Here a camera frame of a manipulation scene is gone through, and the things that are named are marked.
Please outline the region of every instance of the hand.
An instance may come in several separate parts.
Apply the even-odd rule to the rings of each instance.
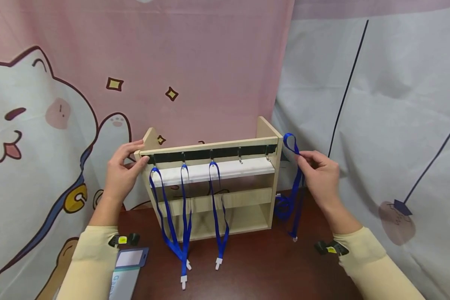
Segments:
[[[317,205],[324,209],[340,204],[338,164],[318,151],[300,151],[296,159]]]
[[[124,165],[124,160],[131,153],[142,149],[143,141],[126,143],[120,146],[108,162],[103,199],[122,203],[137,181],[140,171],[146,166],[149,157],[142,157],[137,162]]]

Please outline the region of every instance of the pink tongue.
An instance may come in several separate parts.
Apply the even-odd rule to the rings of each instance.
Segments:
[[[5,153],[12,158],[20,158],[20,150],[17,147],[17,145],[6,145],[5,146]]]

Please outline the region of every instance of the wooden organizer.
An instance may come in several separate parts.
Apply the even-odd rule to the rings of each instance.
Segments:
[[[216,180],[218,179],[216,169],[212,168],[215,205],[219,209],[220,233],[225,233],[225,222],[218,193],[222,193],[223,196],[230,234],[247,233],[272,227],[283,138],[264,117],[258,117],[257,133],[254,139],[161,148],[157,137],[155,129],[150,127],[143,137],[143,149],[136,151],[134,155],[136,160],[145,155],[150,156],[149,164],[142,171],[142,177],[148,195],[152,199],[159,224],[160,216],[149,182],[153,162],[156,163],[156,167],[162,174],[163,186],[158,174],[153,173],[152,180],[157,189],[158,205],[164,216],[165,231],[168,235],[170,230],[166,218],[172,218],[177,238],[180,241],[183,240],[183,199],[180,190],[180,171],[183,159],[177,160],[177,155],[180,155],[181,158],[185,156],[190,174],[190,181],[188,178],[184,178],[185,182],[189,182],[185,186],[187,212],[190,211],[190,207],[192,209],[190,240],[215,237],[212,196],[208,195],[210,193],[208,183],[210,158],[202,159],[203,155],[200,155],[208,155],[210,150],[212,150],[211,155],[214,161],[220,168],[222,190],[219,189],[218,180]],[[241,155],[242,163],[240,163],[238,152],[242,149],[244,152],[253,152],[254,154]],[[263,149],[263,153],[256,154],[260,149]],[[273,149],[273,152],[266,154],[269,149]],[[235,151],[236,154],[233,156],[219,157],[220,154],[223,156],[226,153],[235,153]],[[165,189],[171,216],[166,215],[161,189]]]

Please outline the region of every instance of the cream sleeve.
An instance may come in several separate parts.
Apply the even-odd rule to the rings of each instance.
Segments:
[[[118,249],[108,241],[116,226],[88,226],[80,234],[57,300],[107,300]]]
[[[349,250],[339,257],[340,265],[365,300],[424,300],[368,228],[333,237]]]

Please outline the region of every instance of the yellow tag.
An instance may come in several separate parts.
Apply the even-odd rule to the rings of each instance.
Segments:
[[[327,247],[327,250],[328,250],[328,252],[330,252],[330,253],[337,253],[337,251],[335,250],[335,248],[334,247]]]
[[[118,243],[119,244],[126,244],[127,243],[127,237],[124,237],[124,236],[119,237],[118,238]]]

